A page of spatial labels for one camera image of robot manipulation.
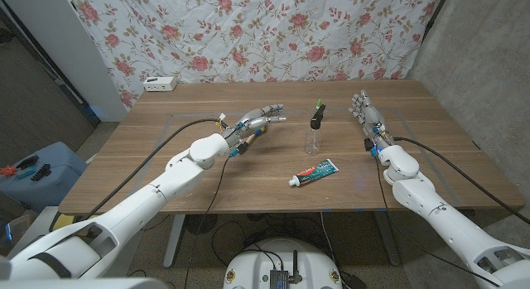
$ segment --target floral fabric backdrop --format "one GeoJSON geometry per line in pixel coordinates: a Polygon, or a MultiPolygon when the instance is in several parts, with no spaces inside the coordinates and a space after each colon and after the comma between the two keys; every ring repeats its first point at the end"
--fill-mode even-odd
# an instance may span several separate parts
{"type": "Polygon", "coordinates": [[[400,79],[436,0],[72,0],[122,102],[179,83],[400,79]]]}

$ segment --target robotic arm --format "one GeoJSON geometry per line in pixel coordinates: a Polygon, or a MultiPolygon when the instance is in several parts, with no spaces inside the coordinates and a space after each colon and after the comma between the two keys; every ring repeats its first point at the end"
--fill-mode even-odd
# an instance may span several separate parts
{"type": "MultiPolygon", "coordinates": [[[[502,288],[526,288],[530,282],[530,250],[501,242],[444,201],[434,185],[419,171],[419,164],[388,133],[384,118],[364,90],[352,99],[349,111],[359,120],[369,139],[365,148],[383,166],[385,181],[403,206],[419,214],[465,263],[466,268],[502,288]]],[[[494,284],[475,277],[484,289],[494,284]]]]}
{"type": "Polygon", "coordinates": [[[195,188],[205,171],[224,157],[243,138],[279,117],[282,105],[271,105],[245,114],[223,134],[193,142],[174,156],[154,181],[99,217],[66,226],[38,239],[14,257],[11,280],[81,278],[103,276],[125,244],[173,198],[195,188]]]}

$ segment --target table leg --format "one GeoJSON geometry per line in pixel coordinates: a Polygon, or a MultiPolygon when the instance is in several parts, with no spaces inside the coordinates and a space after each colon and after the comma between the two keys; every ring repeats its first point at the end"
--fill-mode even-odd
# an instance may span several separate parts
{"type": "Polygon", "coordinates": [[[373,213],[373,217],[375,218],[375,222],[379,227],[379,235],[381,236],[384,248],[387,251],[388,261],[393,266],[401,264],[398,246],[396,245],[392,230],[390,229],[390,223],[388,222],[386,211],[376,211],[373,213]]]}
{"type": "Polygon", "coordinates": [[[164,255],[164,267],[169,268],[175,261],[176,248],[181,238],[182,227],[184,226],[185,214],[175,214],[173,218],[173,225],[171,226],[171,233],[167,240],[166,255],[164,255]]]}

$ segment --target spray bottle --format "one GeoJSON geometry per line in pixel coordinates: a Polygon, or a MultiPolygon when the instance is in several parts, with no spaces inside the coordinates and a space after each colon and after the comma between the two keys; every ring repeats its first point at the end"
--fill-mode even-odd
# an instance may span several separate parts
{"type": "Polygon", "coordinates": [[[311,119],[310,127],[306,132],[306,152],[315,155],[320,150],[322,136],[320,132],[320,122],[324,117],[325,105],[319,99],[316,105],[316,113],[311,119]]]}

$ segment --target black spray nozzle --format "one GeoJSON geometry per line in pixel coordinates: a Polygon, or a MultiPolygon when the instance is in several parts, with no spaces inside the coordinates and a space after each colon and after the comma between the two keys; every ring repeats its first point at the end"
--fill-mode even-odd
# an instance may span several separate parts
{"type": "Polygon", "coordinates": [[[325,109],[325,105],[322,104],[318,108],[318,110],[316,110],[316,113],[313,116],[313,118],[311,119],[311,123],[310,123],[312,129],[319,129],[320,128],[320,122],[322,121],[322,118],[324,118],[324,109],[325,109]]]}

